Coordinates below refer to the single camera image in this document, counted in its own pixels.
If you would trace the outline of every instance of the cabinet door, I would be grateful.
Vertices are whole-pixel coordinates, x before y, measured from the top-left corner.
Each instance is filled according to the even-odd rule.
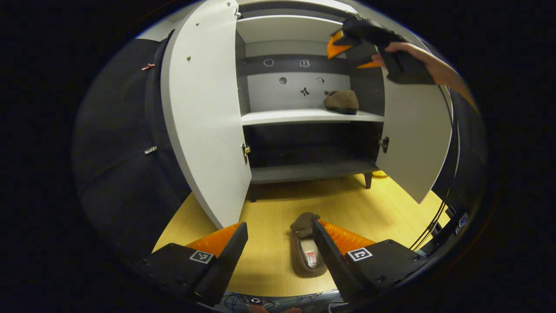
[[[237,94],[235,0],[207,0],[176,27],[162,63],[172,147],[218,228],[237,223],[251,181]]]
[[[376,165],[421,203],[434,185],[451,138],[451,99],[445,88],[399,85],[384,75],[386,153],[379,149]]]

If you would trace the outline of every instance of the brown slipper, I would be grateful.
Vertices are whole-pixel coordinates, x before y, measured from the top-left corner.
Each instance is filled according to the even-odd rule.
[[[342,114],[357,114],[359,102],[352,90],[325,91],[324,107]]]
[[[319,277],[328,268],[312,238],[312,220],[320,216],[310,212],[300,215],[290,226],[291,260],[294,271],[301,277]]]

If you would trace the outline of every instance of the yellow floor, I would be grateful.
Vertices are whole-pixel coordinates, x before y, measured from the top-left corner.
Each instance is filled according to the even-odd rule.
[[[379,242],[393,239],[411,246],[430,223],[440,199],[430,192],[418,205],[391,178],[373,178],[365,189],[362,174],[337,179],[262,185],[257,202],[245,201],[240,222],[249,240],[228,290],[259,296],[297,296],[335,289],[330,272],[301,278],[291,267],[289,226],[302,213]],[[449,220],[443,213],[440,224]],[[153,252],[168,243],[186,245],[216,231],[195,196],[185,200],[158,239]]]

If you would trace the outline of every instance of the dark wall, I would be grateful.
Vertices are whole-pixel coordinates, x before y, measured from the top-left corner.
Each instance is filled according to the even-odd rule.
[[[243,68],[245,62],[245,41],[236,31],[236,77],[237,77],[237,95],[240,100],[241,115],[245,115],[251,111],[249,104],[249,88],[247,87],[247,75],[240,69]]]

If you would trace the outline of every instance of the human arm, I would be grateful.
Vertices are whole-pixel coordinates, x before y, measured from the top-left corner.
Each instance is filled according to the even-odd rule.
[[[390,45],[385,48],[385,51],[406,51],[407,53],[411,54],[417,60],[423,62],[425,68],[437,85],[446,85],[450,87],[451,89],[459,93],[462,97],[464,97],[467,102],[471,104],[473,109],[475,109],[475,111],[479,112],[473,96],[471,95],[471,92],[469,92],[469,89],[467,88],[464,80],[456,72],[455,69],[451,68],[441,59],[407,42],[391,42]],[[384,60],[379,53],[373,55],[373,61],[385,67]]]

